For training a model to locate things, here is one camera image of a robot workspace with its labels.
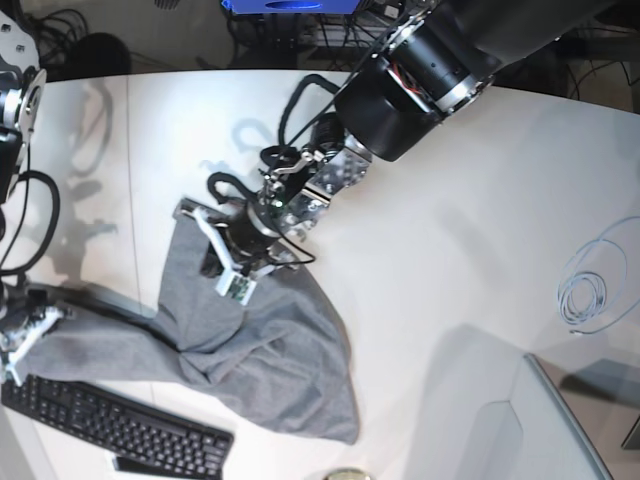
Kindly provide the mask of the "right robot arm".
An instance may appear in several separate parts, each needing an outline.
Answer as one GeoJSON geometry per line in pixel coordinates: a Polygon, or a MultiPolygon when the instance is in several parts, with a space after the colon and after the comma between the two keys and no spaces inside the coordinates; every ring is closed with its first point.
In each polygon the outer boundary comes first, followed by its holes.
{"type": "Polygon", "coordinates": [[[25,357],[70,312],[47,300],[47,293],[31,289],[27,273],[46,253],[58,225],[61,198],[47,174],[30,166],[31,140],[47,82],[33,29],[19,1],[1,3],[1,202],[15,187],[40,182],[50,192],[51,215],[42,240],[23,264],[1,268],[1,278],[14,277],[16,285],[1,284],[1,381],[25,383],[25,357]]]}

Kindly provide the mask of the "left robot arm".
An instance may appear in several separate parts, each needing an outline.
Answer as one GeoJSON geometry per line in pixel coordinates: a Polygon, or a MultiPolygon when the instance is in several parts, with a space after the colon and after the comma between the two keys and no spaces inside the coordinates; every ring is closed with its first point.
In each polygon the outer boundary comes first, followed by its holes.
{"type": "Polygon", "coordinates": [[[607,10],[624,27],[638,27],[635,1],[440,1],[387,26],[342,84],[303,77],[283,120],[311,85],[330,101],[296,135],[279,129],[276,144],[261,151],[260,188],[214,173],[208,191],[232,213],[181,204],[209,242],[202,274],[220,296],[246,304],[261,278],[311,263],[302,248],[280,252],[276,243],[313,227],[373,159],[398,160],[474,102],[497,72],[607,10]]]}

